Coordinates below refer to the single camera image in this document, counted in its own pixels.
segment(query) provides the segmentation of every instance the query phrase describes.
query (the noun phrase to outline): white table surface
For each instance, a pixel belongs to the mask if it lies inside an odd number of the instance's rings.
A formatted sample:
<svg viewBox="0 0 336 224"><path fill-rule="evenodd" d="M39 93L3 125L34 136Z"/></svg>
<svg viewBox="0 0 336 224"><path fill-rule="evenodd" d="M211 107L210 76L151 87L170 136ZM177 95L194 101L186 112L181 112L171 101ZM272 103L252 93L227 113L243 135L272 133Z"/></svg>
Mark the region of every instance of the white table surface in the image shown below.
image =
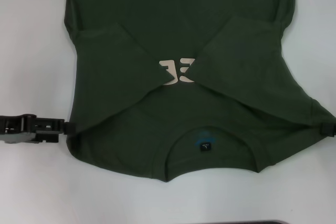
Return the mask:
<svg viewBox="0 0 336 224"><path fill-rule="evenodd" d="M336 0L297 0L284 56L336 115ZM0 115L68 119L75 50L65 0L0 0ZM336 139L255 174L208 169L169 183L103 170L59 144L0 141L1 224L336 223Z"/></svg>

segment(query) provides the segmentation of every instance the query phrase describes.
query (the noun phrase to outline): white background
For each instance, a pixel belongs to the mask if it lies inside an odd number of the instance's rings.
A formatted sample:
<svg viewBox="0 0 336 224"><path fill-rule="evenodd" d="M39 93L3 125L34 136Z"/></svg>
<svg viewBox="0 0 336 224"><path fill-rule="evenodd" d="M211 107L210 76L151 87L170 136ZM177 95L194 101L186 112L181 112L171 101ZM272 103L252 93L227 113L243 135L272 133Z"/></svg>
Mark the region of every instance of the white background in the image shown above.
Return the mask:
<svg viewBox="0 0 336 224"><path fill-rule="evenodd" d="M336 115L336 0L297 0L284 44L302 87ZM76 56L65 0L0 0L0 115L68 119ZM82 163L59 144L0 141L1 224L336 223L336 141L254 174L208 169L169 183Z"/></svg>

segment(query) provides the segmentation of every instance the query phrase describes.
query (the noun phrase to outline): dark green shirt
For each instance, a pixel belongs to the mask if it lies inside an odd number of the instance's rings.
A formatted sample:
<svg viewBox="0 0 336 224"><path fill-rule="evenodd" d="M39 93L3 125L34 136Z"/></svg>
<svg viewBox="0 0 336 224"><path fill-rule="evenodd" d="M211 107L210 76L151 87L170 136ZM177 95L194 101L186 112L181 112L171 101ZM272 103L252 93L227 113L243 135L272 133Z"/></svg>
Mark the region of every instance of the dark green shirt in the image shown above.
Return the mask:
<svg viewBox="0 0 336 224"><path fill-rule="evenodd" d="M169 181L260 172L336 119L290 74L295 0L67 0L77 80L68 147L115 172Z"/></svg>

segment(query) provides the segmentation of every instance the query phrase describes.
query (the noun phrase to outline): green t-shirt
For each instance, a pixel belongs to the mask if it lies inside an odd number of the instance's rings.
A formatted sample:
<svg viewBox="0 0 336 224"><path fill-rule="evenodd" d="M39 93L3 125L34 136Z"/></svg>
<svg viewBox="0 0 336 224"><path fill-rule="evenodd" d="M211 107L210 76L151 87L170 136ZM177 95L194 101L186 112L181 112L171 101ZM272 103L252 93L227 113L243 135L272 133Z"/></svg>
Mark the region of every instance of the green t-shirt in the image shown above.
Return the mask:
<svg viewBox="0 0 336 224"><path fill-rule="evenodd" d="M215 167L260 172L336 118L281 55L295 0L67 0L78 159L169 181Z"/></svg>

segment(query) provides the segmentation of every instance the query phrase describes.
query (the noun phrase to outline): white printed number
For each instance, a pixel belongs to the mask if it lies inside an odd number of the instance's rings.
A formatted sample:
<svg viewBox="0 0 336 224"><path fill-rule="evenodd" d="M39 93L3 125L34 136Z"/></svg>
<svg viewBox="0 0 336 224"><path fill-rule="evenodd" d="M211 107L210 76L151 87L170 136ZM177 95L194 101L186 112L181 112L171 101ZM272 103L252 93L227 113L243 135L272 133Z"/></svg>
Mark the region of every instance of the white printed number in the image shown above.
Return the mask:
<svg viewBox="0 0 336 224"><path fill-rule="evenodd" d="M180 62L182 64L188 64L189 66L191 66L191 64L195 61L195 59L191 59L191 58L182 58L180 60ZM159 62L160 65L162 67L168 67L167 71L168 73L170 73L173 77L174 77L174 80L166 83L165 85L172 85L172 84L175 84L178 82L178 77L177 77L177 72L176 72L176 67L175 67L175 61L174 60L162 60ZM181 73L186 73L187 70L188 70L189 67L183 67L183 68L180 68L180 72ZM188 79L186 76L180 76L180 81L183 81L183 82L194 82L190 79Z"/></svg>

